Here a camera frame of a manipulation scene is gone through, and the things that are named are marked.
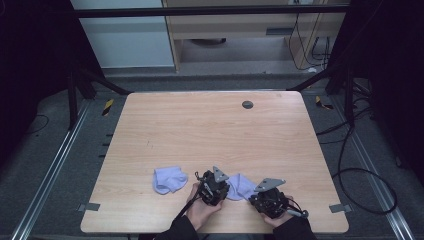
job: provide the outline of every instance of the person's left hand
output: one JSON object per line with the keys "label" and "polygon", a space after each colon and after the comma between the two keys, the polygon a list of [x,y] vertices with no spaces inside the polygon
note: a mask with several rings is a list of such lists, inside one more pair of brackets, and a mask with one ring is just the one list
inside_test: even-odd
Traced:
{"label": "person's left hand", "polygon": [[[191,193],[187,199],[187,202],[193,198],[198,188],[199,183],[193,184],[193,188],[191,189]],[[221,210],[222,202],[223,201],[221,200],[216,206],[210,206],[203,202],[201,198],[194,201],[193,205],[191,205],[191,207],[187,210],[186,216],[196,231],[208,221],[209,217],[213,213]]]}

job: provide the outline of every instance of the black sleeve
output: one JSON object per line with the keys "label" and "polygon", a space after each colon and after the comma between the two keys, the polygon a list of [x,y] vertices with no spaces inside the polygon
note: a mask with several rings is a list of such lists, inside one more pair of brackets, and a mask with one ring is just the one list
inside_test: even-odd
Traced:
{"label": "black sleeve", "polygon": [[171,228],[159,233],[155,240],[198,240],[197,232],[187,216],[172,222]]}
{"label": "black sleeve", "polygon": [[286,223],[274,228],[277,240],[316,240],[309,221],[305,218],[292,217]]}

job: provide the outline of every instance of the gray tape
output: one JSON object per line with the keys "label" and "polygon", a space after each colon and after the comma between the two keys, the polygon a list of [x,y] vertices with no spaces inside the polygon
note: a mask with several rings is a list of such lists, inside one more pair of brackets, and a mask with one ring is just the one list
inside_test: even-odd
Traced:
{"label": "gray tape", "polygon": [[86,210],[90,211],[98,211],[100,208],[100,204],[98,203],[87,203],[87,204],[80,204],[77,208],[78,212],[84,212]]}
{"label": "gray tape", "polygon": [[331,210],[332,213],[351,212],[351,211],[353,211],[353,208],[349,204],[344,205],[344,206],[342,204],[337,204],[337,205],[331,205],[330,210]]}

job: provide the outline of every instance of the gray carpet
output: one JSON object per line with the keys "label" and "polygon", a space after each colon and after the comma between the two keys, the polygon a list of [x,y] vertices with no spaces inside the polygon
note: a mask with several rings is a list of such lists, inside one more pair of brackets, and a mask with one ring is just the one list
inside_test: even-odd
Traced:
{"label": "gray carpet", "polygon": [[[140,79],[116,79],[116,84],[132,91],[201,91],[201,90],[247,90],[247,89],[284,89],[292,87],[306,79],[305,74],[273,75],[224,75],[224,76],[186,76],[186,77],[149,77]],[[320,89],[318,83],[312,89]],[[61,173],[53,186],[47,202],[34,225],[31,236],[38,239],[64,239],[67,237],[104,239],[125,238],[126,235],[88,235],[81,232],[79,225],[82,212],[76,211],[80,203],[89,200],[97,175],[100,171],[107,146],[110,142],[125,103],[125,97],[119,96],[104,87],[97,86],[98,95],[90,101],[87,118],[77,137]],[[101,116],[105,102],[115,100],[108,116]],[[322,96],[323,102],[332,104],[331,99]],[[304,94],[305,104],[317,132],[340,123],[342,120],[336,110],[328,110],[315,105],[315,95]],[[367,103],[358,103],[358,109]],[[12,165],[2,174],[0,182],[0,236],[10,235],[32,200],[49,164],[53,160],[67,125],[67,96],[60,92],[40,104],[39,114],[49,118],[49,123],[39,132],[28,134],[13,155]],[[421,211],[424,200],[424,188],[414,174],[406,169],[397,168],[394,156],[382,137],[370,114],[356,121],[357,133],[377,166],[379,173],[396,190],[399,208],[416,239],[424,239],[424,214]],[[43,126],[45,118],[38,117],[31,130]],[[345,128],[319,137],[320,142],[340,140]],[[321,145],[331,173],[337,170],[337,159],[341,143]],[[345,148],[342,167],[360,166],[357,154],[348,142]],[[334,181],[342,203],[350,201],[344,196]],[[346,173],[343,182],[349,193],[361,204],[380,210],[374,192],[362,173]],[[350,229],[343,235],[318,235],[319,239],[397,239],[386,216],[365,212],[352,205],[353,212],[347,213]]]}

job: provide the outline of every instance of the black pole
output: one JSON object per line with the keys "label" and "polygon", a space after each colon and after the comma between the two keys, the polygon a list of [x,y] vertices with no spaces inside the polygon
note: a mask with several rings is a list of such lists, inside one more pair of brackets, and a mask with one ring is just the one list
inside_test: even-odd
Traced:
{"label": "black pole", "polygon": [[239,15],[239,14],[287,14],[287,13],[342,13],[349,4],[329,5],[268,5],[268,6],[216,6],[216,7],[171,7],[171,8],[127,8],[127,9],[84,9],[53,11],[61,17],[112,18],[112,17],[155,17],[189,15]]}

